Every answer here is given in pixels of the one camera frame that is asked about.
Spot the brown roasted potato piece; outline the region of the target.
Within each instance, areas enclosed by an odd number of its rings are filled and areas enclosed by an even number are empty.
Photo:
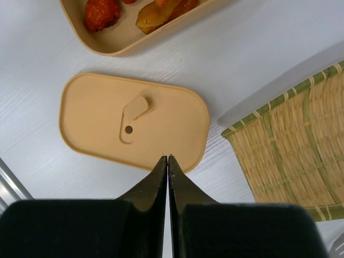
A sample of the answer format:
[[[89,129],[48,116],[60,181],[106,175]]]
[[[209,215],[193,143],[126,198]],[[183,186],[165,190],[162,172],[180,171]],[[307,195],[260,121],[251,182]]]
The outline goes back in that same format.
[[[153,1],[138,13],[136,27],[145,35],[152,33],[163,25],[187,13],[198,5],[198,1]]]

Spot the red chicken wing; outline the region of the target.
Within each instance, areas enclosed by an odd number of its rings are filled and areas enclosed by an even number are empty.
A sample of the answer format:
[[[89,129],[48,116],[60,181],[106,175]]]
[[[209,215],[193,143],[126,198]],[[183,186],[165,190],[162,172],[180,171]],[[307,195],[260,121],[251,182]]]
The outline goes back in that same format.
[[[115,0],[88,0],[85,5],[84,24],[89,32],[111,27],[119,18],[120,8]]]

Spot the tan oblong box lid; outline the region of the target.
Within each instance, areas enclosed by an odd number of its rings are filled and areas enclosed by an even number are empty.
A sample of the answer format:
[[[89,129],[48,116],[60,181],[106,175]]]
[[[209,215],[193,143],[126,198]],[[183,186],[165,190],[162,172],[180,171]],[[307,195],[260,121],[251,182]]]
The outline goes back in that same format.
[[[209,126],[203,99],[178,86],[81,73],[61,95],[59,129],[71,149],[141,169],[173,155],[185,173],[193,170]]]

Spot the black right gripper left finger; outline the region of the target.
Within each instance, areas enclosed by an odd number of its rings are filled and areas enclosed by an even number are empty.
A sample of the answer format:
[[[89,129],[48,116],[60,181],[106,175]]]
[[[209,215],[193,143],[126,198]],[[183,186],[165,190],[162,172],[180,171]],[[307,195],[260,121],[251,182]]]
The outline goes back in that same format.
[[[41,199],[1,216],[1,257],[161,257],[167,157],[116,199]]]

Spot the orange fried dumpling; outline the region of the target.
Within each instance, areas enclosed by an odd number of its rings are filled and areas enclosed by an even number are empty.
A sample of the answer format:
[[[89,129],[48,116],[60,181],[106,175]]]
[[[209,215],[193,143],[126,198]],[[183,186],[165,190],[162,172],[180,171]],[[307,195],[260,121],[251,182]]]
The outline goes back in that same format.
[[[155,3],[159,7],[164,7],[168,4],[169,0],[155,0]]]

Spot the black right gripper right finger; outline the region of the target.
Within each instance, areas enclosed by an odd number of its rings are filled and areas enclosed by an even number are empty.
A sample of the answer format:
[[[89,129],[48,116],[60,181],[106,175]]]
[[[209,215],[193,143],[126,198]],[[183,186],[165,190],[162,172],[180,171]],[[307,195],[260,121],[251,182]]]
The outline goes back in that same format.
[[[174,257],[328,257],[305,209],[290,204],[221,204],[168,158]]]

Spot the red sausage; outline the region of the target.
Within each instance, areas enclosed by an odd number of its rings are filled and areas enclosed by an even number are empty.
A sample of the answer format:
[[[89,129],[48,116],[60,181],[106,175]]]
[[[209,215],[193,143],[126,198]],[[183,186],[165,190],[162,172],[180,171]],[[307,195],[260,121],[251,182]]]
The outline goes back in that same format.
[[[136,2],[136,0],[122,0],[122,2],[124,3],[124,4],[133,4],[133,3],[135,3]]]

